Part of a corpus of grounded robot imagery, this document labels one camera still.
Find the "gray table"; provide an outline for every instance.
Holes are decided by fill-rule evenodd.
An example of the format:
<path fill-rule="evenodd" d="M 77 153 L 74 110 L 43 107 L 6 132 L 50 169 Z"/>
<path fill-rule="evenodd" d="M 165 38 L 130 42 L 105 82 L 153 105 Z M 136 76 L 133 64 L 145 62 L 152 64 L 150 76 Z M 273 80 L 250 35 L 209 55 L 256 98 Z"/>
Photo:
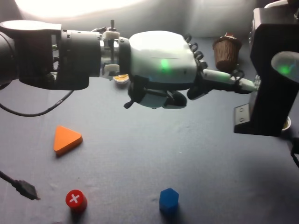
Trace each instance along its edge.
<path fill-rule="evenodd" d="M 212 39 L 198 40 L 214 68 Z M 248 45 L 240 67 L 253 79 Z M 21 112 L 39 112 L 66 92 L 14 81 L 0 102 Z M 0 224 L 275 224 L 298 223 L 299 170 L 285 141 L 233 133 L 233 108 L 248 95 L 212 91 L 182 110 L 152 110 L 129 101 L 115 83 L 91 78 L 58 108 L 37 118 L 0 110 L 0 170 L 35 185 L 31 201 L 0 180 Z M 291 112 L 296 129 L 298 101 Z M 82 133 L 77 149 L 56 158 L 57 125 Z M 179 193 L 175 220 L 165 220 L 161 190 Z M 65 196 L 80 189 L 88 199 L 72 217 Z"/>

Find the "blue hexagonal block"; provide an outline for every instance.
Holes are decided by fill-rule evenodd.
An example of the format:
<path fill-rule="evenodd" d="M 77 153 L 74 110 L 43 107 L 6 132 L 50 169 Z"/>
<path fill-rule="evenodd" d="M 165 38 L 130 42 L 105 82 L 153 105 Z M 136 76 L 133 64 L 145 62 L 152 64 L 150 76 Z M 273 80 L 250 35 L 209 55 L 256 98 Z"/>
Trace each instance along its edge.
<path fill-rule="evenodd" d="M 172 188 L 161 191 L 160 210 L 166 215 L 173 215 L 178 209 L 178 192 Z"/>

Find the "orange triangle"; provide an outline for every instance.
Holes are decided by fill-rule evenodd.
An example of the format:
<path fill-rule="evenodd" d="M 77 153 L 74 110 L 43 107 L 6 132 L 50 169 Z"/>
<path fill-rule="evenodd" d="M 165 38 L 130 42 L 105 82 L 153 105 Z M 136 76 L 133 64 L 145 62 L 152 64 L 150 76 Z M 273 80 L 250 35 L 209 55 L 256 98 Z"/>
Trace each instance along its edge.
<path fill-rule="evenodd" d="M 57 126 L 54 140 L 54 151 L 57 155 L 62 155 L 83 141 L 82 135 L 69 128 Z"/>

